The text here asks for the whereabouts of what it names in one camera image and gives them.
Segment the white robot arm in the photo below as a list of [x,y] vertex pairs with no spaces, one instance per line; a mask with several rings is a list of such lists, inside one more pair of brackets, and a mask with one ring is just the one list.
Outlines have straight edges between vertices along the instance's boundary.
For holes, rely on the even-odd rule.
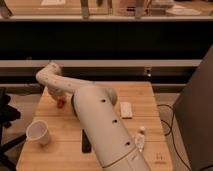
[[93,81],[64,77],[56,63],[36,74],[51,95],[72,94],[72,103],[103,171],[151,171],[127,128],[116,113],[116,91]]

